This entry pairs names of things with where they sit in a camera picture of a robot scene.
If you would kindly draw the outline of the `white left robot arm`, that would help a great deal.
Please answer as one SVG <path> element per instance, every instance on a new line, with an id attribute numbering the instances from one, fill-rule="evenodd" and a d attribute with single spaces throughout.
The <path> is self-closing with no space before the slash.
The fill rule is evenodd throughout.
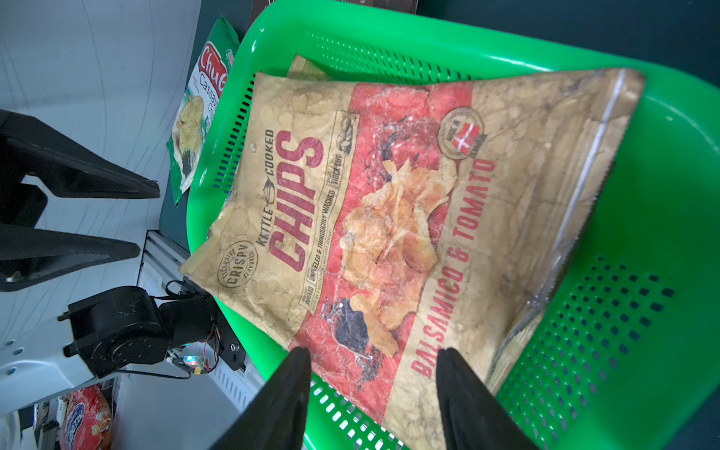
<path id="1" fill-rule="evenodd" d="M 35 117 L 1 114 L 1 289 L 18 292 L 84 268 L 137 257 L 134 243 L 42 230 L 50 196 L 150 200 L 159 185 L 106 161 Z M 218 302 L 193 283 L 154 297 L 113 288 L 70 304 L 45 324 L 1 341 L 1 411 L 24 407 L 121 373 L 147 374 L 175 349 L 203 342 L 213 363 L 240 369 L 245 349 Z M 293 351 L 219 449 L 299 449 L 309 410 L 311 362 Z"/>

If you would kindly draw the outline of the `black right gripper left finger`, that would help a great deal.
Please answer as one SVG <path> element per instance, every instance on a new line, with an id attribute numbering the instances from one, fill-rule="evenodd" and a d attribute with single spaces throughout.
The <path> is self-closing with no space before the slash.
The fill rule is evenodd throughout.
<path id="1" fill-rule="evenodd" d="M 291 350 L 214 449 L 300 449 L 311 391 L 311 353 Z"/>

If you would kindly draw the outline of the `green seaweed snack bag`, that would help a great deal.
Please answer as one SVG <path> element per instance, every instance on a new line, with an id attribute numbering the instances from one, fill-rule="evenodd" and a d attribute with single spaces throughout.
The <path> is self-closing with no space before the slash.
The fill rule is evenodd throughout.
<path id="1" fill-rule="evenodd" d="M 217 18 L 189 75 L 166 144 L 175 203 L 191 187 L 238 47 L 234 28 L 224 17 Z"/>

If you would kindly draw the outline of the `red Balsamico chips bag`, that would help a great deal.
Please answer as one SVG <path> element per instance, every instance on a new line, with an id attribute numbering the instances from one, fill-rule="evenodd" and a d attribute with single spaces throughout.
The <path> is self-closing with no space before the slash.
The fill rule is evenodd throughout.
<path id="1" fill-rule="evenodd" d="M 414 449 L 436 371 L 487 379 L 590 217 L 632 69 L 431 85 L 259 74 L 232 192 L 183 273 Z"/>

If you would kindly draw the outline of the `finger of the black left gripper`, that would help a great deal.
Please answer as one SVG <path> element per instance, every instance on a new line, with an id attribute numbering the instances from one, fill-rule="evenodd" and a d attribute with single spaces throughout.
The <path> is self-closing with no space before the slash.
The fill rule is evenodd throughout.
<path id="1" fill-rule="evenodd" d="M 83 234 L 1 226 L 1 290 L 17 292 L 91 266 L 129 260 L 137 244 Z"/>
<path id="2" fill-rule="evenodd" d="M 157 199 L 159 185 L 99 157 L 37 118 L 1 112 L 1 171 L 35 176 L 60 198 Z"/>

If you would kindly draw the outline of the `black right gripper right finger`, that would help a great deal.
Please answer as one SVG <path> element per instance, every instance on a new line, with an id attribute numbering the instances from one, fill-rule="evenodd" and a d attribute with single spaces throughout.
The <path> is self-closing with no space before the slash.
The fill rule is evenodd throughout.
<path id="1" fill-rule="evenodd" d="M 454 348 L 438 354 L 436 387 L 448 449 L 536 448 Z"/>

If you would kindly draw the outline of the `green-label kettle chips bag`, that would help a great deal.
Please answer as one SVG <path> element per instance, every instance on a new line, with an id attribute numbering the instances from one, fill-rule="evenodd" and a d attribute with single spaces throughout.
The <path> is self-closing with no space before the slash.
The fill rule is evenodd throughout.
<path id="1" fill-rule="evenodd" d="M 330 77 L 307 58 L 297 54 L 292 60 L 287 77 L 302 81 L 329 81 Z"/>

